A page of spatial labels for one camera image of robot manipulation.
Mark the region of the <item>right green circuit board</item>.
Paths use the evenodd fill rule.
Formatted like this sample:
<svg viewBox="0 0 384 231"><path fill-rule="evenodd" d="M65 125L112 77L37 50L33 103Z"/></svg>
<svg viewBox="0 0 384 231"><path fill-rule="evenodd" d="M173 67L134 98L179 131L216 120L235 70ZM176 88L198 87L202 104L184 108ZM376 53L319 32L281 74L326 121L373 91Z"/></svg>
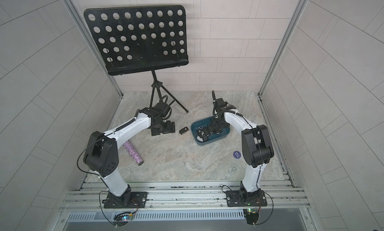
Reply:
<svg viewBox="0 0 384 231"><path fill-rule="evenodd" d="M244 217L248 225L255 226L260 217L260 208L243 209Z"/></svg>

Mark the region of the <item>black Bentley key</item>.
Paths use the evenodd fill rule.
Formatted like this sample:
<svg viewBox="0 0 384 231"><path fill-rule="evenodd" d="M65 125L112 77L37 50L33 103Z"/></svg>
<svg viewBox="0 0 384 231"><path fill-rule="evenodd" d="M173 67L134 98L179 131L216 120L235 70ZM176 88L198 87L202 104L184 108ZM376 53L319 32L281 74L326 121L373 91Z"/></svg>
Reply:
<svg viewBox="0 0 384 231"><path fill-rule="evenodd" d="M209 139L208 137L211 135L208 128L206 127L199 127L197 129L197 140L201 143L207 142Z"/></svg>

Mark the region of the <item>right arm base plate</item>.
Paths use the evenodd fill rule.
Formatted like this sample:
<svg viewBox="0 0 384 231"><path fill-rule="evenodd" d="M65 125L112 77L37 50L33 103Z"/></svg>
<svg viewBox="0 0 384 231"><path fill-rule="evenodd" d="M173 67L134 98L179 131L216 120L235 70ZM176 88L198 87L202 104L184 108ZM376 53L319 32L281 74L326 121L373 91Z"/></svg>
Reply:
<svg viewBox="0 0 384 231"><path fill-rule="evenodd" d="M225 191L228 207L266 207L268 205L265 192L261 189L248 193L245 189Z"/></svg>

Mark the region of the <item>teal plastic storage box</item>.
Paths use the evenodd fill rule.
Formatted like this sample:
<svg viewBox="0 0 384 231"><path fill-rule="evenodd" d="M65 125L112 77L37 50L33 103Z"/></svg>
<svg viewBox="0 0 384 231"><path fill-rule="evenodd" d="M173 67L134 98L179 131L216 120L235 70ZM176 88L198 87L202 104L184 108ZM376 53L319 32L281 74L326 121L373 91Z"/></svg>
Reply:
<svg viewBox="0 0 384 231"><path fill-rule="evenodd" d="M205 119L202 119L202 120L199 120L199 121L196 121L194 123L191 124L191 132L193 134L193 137L196 141L196 143L199 145L199 146L204 146L204 145L208 145L208 144L211 144L213 142L216 142L218 140L221 140L221 139L224 139L227 137L227 135L230 133L231 131L231 128L225 128L223 129L223 131L220 133L220 134L216 134L216 133L213 133L213 129L212 129L212 118L213 117L208 117L208 118L205 118ZM211 135L208 137L208 141L207 142L204 142L204 143L201 143L197 140L197 129L199 127L206 127L208 128L209 132L211 133Z"/></svg>

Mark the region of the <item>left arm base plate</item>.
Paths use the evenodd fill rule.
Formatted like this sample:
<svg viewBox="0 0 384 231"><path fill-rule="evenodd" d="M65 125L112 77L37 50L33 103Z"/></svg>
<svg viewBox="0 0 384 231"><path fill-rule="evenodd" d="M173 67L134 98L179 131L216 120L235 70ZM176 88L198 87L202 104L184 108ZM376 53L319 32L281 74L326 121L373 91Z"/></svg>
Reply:
<svg viewBox="0 0 384 231"><path fill-rule="evenodd" d="M105 209L140 209L145 207L148 194L148 192L129 192L121 197L116 197L108 193L102 204Z"/></svg>

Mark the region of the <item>left green circuit board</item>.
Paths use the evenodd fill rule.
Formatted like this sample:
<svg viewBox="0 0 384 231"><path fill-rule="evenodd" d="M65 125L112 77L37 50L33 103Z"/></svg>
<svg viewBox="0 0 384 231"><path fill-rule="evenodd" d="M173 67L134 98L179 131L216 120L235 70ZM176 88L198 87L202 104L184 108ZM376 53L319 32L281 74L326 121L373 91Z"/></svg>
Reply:
<svg viewBox="0 0 384 231"><path fill-rule="evenodd" d="M136 212L123 212L117 214L114 216L113 223L115 226L123 227L134 218L135 214Z"/></svg>

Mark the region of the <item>black perforated music stand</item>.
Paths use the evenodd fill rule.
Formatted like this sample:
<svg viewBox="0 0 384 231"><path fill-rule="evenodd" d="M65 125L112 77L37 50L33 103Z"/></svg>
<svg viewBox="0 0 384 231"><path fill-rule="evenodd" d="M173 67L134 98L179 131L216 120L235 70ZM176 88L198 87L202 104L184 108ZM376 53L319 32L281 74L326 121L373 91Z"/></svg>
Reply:
<svg viewBox="0 0 384 231"><path fill-rule="evenodd" d="M84 18L111 76L150 71L160 92L155 71L189 63L182 5L89 8Z"/></svg>

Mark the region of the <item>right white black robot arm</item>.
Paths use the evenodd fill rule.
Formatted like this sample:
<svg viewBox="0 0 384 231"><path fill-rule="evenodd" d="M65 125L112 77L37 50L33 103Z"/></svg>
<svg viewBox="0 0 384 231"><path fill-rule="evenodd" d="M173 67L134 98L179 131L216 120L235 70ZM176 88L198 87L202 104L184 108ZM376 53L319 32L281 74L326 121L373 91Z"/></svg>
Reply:
<svg viewBox="0 0 384 231"><path fill-rule="evenodd" d="M256 125L240 114L236 107L222 98L213 97L213 115L221 127L232 126L241 135L242 155L247 163L245 177L241 182L239 195L242 202L250 203L254 199L260 199L262 174L271 158L274 150L269 130L265 125Z"/></svg>

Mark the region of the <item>black VW key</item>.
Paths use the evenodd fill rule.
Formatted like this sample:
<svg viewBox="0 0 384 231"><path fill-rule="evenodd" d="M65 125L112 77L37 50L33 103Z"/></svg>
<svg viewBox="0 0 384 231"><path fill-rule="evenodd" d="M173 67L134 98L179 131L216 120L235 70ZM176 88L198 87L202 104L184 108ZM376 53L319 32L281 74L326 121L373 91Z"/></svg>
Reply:
<svg viewBox="0 0 384 231"><path fill-rule="evenodd" d="M188 127L184 127L184 128L182 128L182 129L180 129L179 133L180 133L180 135L184 135L184 134L186 134L188 131L189 131L189 128L188 128Z"/></svg>

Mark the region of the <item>purple glitter cylinder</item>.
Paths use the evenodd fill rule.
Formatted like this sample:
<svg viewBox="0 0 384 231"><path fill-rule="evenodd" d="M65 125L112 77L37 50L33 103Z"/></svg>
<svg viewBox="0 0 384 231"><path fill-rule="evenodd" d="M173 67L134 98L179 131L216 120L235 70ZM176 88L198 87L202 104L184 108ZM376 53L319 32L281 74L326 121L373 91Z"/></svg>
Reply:
<svg viewBox="0 0 384 231"><path fill-rule="evenodd" d="M138 166L141 166L144 163L144 160L142 159L140 154L129 141L126 141L123 144L123 147L128 151L128 153L131 155L131 157Z"/></svg>

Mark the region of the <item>purple round sticker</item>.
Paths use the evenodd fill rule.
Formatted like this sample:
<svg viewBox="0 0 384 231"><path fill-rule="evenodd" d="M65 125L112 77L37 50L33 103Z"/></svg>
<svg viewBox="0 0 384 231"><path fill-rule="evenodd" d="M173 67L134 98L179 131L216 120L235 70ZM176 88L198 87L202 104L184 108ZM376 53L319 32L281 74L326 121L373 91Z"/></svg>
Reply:
<svg viewBox="0 0 384 231"><path fill-rule="evenodd" d="M242 154L239 151L234 151L233 156L235 159L240 159L242 157Z"/></svg>

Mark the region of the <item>green circuit board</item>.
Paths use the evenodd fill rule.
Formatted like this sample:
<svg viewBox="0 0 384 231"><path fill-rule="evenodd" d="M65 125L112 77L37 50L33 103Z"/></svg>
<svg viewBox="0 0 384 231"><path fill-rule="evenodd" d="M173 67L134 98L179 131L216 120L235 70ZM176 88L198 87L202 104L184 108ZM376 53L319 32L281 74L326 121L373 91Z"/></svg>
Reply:
<svg viewBox="0 0 384 231"><path fill-rule="evenodd" d="M123 212L117 214L114 216L113 223L115 226L123 227L134 218L135 214L136 212Z"/></svg>
<svg viewBox="0 0 384 231"><path fill-rule="evenodd" d="M260 217L260 208L243 209L244 217L248 225L255 226Z"/></svg>

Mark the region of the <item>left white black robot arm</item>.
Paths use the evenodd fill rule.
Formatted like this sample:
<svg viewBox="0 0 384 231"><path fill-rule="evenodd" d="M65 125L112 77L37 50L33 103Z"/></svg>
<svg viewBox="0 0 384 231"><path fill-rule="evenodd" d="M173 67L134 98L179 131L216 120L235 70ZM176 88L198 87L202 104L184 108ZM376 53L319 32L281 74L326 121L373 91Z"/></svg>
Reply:
<svg viewBox="0 0 384 231"><path fill-rule="evenodd" d="M109 189L109 194L122 202L131 197L131 187L118 171L119 148L143 130L150 129L152 136L175 133L175 123L169 121L172 109L164 95L154 107L137 110L135 116L122 125L104 133L91 134L83 162L98 175Z"/></svg>

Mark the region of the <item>aluminium mounting rail frame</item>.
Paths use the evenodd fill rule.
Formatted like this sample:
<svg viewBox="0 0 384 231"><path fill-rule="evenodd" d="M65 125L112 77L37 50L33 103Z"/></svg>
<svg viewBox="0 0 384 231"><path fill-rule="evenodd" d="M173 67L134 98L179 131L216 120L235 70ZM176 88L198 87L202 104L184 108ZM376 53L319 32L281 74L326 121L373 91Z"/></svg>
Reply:
<svg viewBox="0 0 384 231"><path fill-rule="evenodd" d="M290 178L263 181L264 194L254 204L240 201L240 184L236 181L201 182L134 182L127 206L112 202L103 183L84 183L80 190L70 191L61 204L54 230L67 224L100 222L119 228L114 217L128 212L126 223L140 221L208 221L248 220L258 211L259 222L273 225L293 221L306 231L318 226L303 188L293 186Z"/></svg>

